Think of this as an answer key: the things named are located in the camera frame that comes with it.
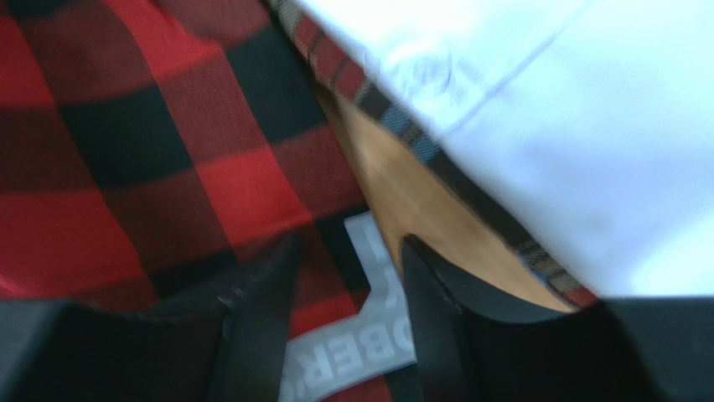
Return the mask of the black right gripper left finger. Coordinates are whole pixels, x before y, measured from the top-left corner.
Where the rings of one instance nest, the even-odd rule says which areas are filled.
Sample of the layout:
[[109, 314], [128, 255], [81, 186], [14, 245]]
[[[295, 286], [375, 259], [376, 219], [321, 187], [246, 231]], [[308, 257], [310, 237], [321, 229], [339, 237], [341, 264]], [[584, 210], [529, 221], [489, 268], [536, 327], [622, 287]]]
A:
[[276, 401], [300, 260], [294, 236], [145, 312], [1, 305], [4, 401]]

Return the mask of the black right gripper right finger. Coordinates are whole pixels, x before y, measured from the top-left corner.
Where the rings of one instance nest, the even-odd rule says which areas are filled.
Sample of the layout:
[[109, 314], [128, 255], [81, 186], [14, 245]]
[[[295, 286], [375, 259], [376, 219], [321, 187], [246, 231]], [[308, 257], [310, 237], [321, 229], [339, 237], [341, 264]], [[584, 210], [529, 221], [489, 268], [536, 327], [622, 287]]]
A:
[[559, 312], [401, 245], [427, 401], [710, 401], [713, 300], [610, 298]]

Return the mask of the red black plaid shirt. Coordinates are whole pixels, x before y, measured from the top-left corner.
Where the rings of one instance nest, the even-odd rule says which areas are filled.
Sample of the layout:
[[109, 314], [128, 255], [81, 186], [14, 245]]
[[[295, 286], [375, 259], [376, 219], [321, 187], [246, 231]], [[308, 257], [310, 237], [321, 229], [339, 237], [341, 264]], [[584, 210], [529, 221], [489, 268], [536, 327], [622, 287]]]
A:
[[1, 305], [145, 312], [294, 236], [287, 340], [365, 313], [365, 198], [268, 2], [2, 2]]

